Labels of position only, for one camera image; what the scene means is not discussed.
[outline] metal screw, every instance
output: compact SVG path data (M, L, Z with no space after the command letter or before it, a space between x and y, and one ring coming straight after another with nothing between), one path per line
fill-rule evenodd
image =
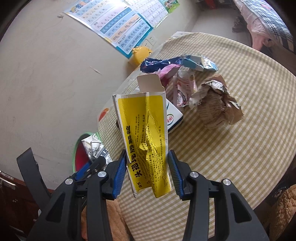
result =
M107 173L104 171L98 172L98 177L105 177L106 175Z
M65 181L65 183L66 183L67 185L70 185L70 184L73 183L73 179L68 178L68 179Z
M223 183L226 185L226 186L229 186L231 184L231 181L228 180L228 179L224 179L223 180Z
M197 172L191 172L190 176L193 178L197 178L198 177L198 173Z

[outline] gingham tablecloth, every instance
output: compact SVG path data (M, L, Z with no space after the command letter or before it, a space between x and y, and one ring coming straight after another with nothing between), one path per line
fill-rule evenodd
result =
M296 78L268 56L219 36L194 33L166 42L152 57L168 59L181 54L203 54L214 61L230 94L242 106L244 119L233 126L208 130L186 108L183 123L168 136L169 149L179 160L207 179L229 178L252 208L275 187L296 151ZM137 86L139 70L118 94ZM209 72L199 72L205 78ZM100 137L113 160L124 148L115 125L114 107L98 123ZM156 199L150 188L134 199L127 176L118 201L136 241L182 240L189 202L172 192ZM214 206L210 201L209 236L214 234Z

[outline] alphabet chart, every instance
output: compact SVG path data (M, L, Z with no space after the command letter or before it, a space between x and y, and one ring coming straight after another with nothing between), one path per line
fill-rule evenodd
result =
M119 0L79 0L65 14L86 25L127 58L152 30L140 14Z
M156 28L167 16L168 11L159 0L125 0L138 11L147 22Z

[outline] white wall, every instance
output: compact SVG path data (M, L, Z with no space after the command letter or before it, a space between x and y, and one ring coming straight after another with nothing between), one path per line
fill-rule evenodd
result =
M21 179L16 158L32 147L48 188L72 174L77 138L96 131L97 115L132 71L94 32L57 17L72 2L32 0L0 42L0 170ZM179 2L153 31L157 45L193 27L195 4Z

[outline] power socket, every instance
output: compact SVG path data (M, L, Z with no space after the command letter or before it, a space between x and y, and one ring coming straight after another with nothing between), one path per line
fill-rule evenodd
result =
M142 43L142 46L145 46L151 50L153 48L153 45L147 39L144 40L144 42Z
M154 46L156 44L156 42L157 42L155 36L154 35L151 35L151 34L147 37L147 40L148 40L148 42L150 44L152 44L152 46Z

